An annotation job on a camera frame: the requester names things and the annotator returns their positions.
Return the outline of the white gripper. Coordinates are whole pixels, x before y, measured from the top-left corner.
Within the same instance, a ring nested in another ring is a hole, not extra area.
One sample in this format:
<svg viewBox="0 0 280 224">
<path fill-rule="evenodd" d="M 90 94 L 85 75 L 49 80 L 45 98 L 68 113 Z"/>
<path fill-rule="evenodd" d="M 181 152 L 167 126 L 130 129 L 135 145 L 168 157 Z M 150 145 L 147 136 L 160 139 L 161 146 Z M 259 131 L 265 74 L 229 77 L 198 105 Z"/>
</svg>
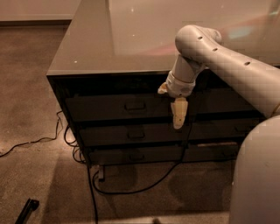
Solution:
<svg viewBox="0 0 280 224">
<path fill-rule="evenodd" d="M 172 71 L 170 71 L 165 82 L 157 90 L 160 95 L 168 93 L 170 97 L 176 98 L 171 103 L 173 128 L 175 130 L 181 129 L 184 125 L 188 108 L 188 101 L 185 97 L 188 97 L 192 93 L 194 87 L 195 82 L 183 82 L 177 79 Z"/>
</svg>

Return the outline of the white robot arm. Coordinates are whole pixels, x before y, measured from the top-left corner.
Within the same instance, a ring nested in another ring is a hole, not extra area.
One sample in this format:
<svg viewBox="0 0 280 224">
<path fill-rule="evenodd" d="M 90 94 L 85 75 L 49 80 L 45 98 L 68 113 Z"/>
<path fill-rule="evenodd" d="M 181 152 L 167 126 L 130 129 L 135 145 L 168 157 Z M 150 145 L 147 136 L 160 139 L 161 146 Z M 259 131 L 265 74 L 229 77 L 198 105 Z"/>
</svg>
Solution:
<svg viewBox="0 0 280 224">
<path fill-rule="evenodd" d="M 228 224 L 280 224 L 280 70 L 221 45 L 221 34 L 187 25 L 175 38 L 178 57 L 158 88 L 168 94 L 173 127 L 185 121 L 198 74 L 209 68 L 265 116 L 241 144 Z"/>
</svg>

